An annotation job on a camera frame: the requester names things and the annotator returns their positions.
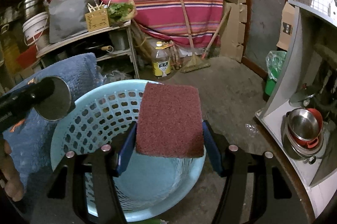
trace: white plastic bucket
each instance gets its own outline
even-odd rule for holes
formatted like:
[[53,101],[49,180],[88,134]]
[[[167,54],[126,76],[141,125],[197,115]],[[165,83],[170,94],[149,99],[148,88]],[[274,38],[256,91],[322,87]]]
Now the white plastic bucket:
[[39,13],[30,18],[22,26],[25,36],[25,44],[36,44],[38,50],[49,45],[49,22],[47,12]]

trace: finger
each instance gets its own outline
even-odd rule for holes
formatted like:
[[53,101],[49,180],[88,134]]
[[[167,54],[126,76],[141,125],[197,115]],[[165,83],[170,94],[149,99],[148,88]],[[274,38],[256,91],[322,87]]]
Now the finger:
[[7,180],[20,177],[19,172],[15,169],[13,159],[9,155],[6,155],[3,158],[0,170],[2,171],[3,175]]
[[13,201],[14,202],[17,202],[17,201],[20,201],[22,198],[23,198],[23,195],[24,195],[24,187],[23,187],[23,184],[22,182],[20,181],[20,187],[18,188],[17,192],[16,192],[16,195],[13,196]]
[[7,141],[5,141],[4,147],[5,147],[5,153],[9,155],[12,152],[12,149],[9,146],[9,143]]
[[6,194],[13,199],[13,201],[19,201],[23,197],[23,185],[20,179],[13,179],[6,183]]

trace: red scouring pad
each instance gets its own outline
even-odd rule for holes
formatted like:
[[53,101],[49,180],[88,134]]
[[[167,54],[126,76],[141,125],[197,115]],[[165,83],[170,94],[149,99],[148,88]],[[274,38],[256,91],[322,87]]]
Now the red scouring pad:
[[146,84],[139,110],[136,151],[158,157],[203,156],[202,115],[196,88]]

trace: blue towel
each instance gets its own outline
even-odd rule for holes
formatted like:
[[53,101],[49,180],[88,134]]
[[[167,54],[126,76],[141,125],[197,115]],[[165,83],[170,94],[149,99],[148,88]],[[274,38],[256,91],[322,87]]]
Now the blue towel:
[[[18,84],[13,90],[26,85],[32,78],[60,76],[70,87],[73,101],[102,85],[96,70],[96,58],[92,53],[77,55],[57,62]],[[23,125],[13,133],[3,133],[12,148],[11,157],[25,187],[22,201],[16,203],[19,210],[30,219],[33,206],[52,174],[50,147],[57,122],[43,119],[32,109]]]

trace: plastic bottle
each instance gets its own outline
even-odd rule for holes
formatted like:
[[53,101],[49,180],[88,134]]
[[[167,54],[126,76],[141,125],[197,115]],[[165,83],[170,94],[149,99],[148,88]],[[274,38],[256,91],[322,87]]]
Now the plastic bottle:
[[158,78],[166,77],[169,73],[171,73],[170,57],[166,51],[161,48],[162,46],[162,42],[157,42],[156,48],[152,52],[151,56],[153,74]]

